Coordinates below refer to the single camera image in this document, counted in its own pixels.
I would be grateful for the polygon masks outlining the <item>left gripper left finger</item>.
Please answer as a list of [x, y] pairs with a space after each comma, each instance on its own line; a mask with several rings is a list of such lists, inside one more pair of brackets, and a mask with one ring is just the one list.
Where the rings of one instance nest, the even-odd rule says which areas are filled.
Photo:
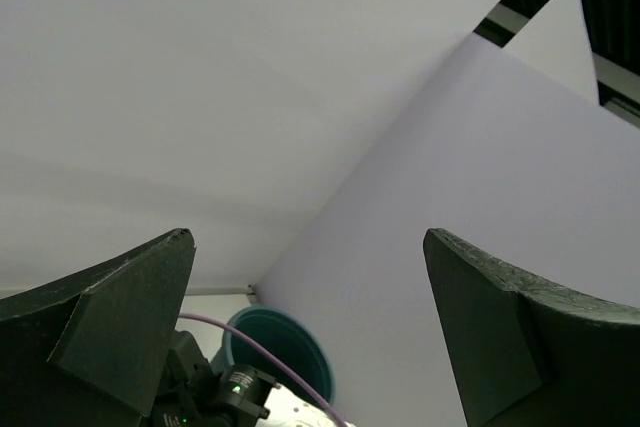
[[136, 426], [151, 412], [196, 253], [169, 231], [1, 301], [4, 426]]

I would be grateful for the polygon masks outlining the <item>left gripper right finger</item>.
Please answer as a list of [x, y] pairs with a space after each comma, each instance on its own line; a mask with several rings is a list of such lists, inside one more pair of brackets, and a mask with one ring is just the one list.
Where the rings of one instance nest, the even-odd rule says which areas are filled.
[[423, 251], [470, 426], [636, 426], [639, 311], [508, 264], [451, 232]]

